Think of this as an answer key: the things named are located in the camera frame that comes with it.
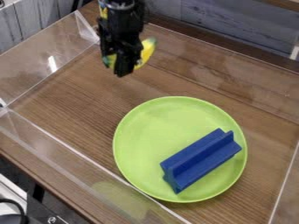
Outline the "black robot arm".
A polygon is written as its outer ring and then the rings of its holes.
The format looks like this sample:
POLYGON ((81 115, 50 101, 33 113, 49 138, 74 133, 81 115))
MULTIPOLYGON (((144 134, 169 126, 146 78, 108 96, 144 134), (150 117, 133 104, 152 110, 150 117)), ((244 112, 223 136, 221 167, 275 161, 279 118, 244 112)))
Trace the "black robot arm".
POLYGON ((114 55, 113 74, 130 74, 141 59, 142 44, 138 35, 144 29, 144 0, 97 0, 97 34, 102 63, 114 55))

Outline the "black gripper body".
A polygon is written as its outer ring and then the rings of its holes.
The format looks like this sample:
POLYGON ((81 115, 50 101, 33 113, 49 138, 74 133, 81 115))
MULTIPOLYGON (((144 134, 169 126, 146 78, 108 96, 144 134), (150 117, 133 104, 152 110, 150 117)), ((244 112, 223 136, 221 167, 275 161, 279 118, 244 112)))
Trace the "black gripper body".
POLYGON ((142 3, 108 3, 106 20, 97 17, 97 32, 112 36, 118 49, 134 51, 134 63, 141 59, 142 45, 138 35, 144 29, 145 5, 142 3))

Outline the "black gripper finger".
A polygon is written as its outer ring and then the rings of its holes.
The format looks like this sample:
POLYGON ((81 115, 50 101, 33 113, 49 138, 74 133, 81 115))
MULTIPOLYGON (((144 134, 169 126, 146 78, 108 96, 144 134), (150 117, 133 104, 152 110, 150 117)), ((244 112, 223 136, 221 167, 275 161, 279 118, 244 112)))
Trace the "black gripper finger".
POLYGON ((105 33, 100 34, 100 51, 104 65, 113 66, 116 62, 116 41, 105 33))
POLYGON ((136 65, 136 54, 130 49, 118 49, 116 51, 116 64, 113 73, 117 77, 122 77, 133 72, 136 65))

